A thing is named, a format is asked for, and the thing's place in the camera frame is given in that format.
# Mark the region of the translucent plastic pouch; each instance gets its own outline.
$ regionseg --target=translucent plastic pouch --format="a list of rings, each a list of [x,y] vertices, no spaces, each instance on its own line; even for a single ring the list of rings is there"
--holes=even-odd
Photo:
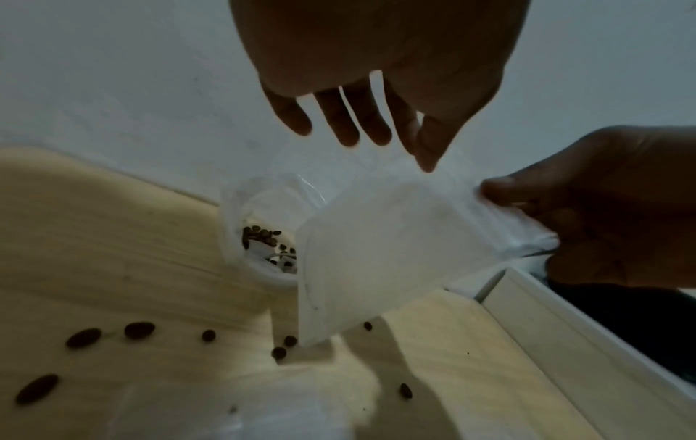
[[[131,386],[104,440],[352,439],[344,410],[312,373]]]
[[[299,342],[311,345],[454,279],[557,246],[465,173],[400,161],[354,184],[297,234]]]
[[[319,191],[296,174],[258,177],[223,188],[218,217],[225,261],[268,283],[296,286],[297,260],[291,252],[295,233],[325,204]],[[245,236],[245,228],[254,234],[252,239]],[[261,233],[273,241],[262,240]]]

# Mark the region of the person's right hand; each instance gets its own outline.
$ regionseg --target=person's right hand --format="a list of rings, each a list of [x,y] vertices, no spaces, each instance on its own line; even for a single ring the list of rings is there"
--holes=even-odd
[[[312,122],[297,103],[314,94],[345,146],[358,124],[392,139],[370,87],[384,74],[399,139],[434,170],[459,129],[493,99],[530,0],[230,0],[237,31],[273,111],[295,133]],[[423,124],[416,112],[422,112]]]
[[[558,233],[554,281],[696,287],[696,127],[604,128],[481,192]]]

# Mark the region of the wooden table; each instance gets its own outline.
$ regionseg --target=wooden table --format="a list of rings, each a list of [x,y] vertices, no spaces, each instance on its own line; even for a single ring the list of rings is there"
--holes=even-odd
[[[93,438],[134,381],[301,368],[344,404],[357,439],[476,439],[481,426],[599,438],[480,304],[446,291],[276,363],[271,349],[297,331],[295,295],[223,265],[215,214],[68,157],[0,149],[3,439]],[[128,343],[123,327],[137,320],[157,330]],[[98,344],[66,349],[68,336],[95,326],[106,333]],[[200,339],[207,328],[212,344]],[[62,377],[54,392],[15,407],[18,390],[46,373]],[[401,382],[413,400],[399,396]]]

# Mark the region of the pinky finger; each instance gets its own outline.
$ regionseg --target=pinky finger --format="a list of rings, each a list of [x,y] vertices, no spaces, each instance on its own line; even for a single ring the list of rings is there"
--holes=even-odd
[[[261,83],[261,88],[275,115],[283,121],[283,124],[301,136],[307,136],[312,132],[312,121],[295,98],[286,98],[275,94],[263,83]]]

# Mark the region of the light wood surface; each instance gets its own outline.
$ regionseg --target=light wood surface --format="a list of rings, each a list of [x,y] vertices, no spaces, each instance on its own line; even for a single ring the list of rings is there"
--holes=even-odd
[[[312,368],[357,439],[598,439],[483,307],[436,291],[318,346],[271,349],[297,330],[297,302],[223,265],[216,208],[57,154],[0,149],[0,436],[90,439],[134,381],[222,381]],[[124,325],[157,324],[128,343]],[[69,352],[87,327],[106,336]],[[212,328],[217,340],[203,344]],[[45,400],[15,407],[56,373]],[[397,389],[408,383],[414,398]]]

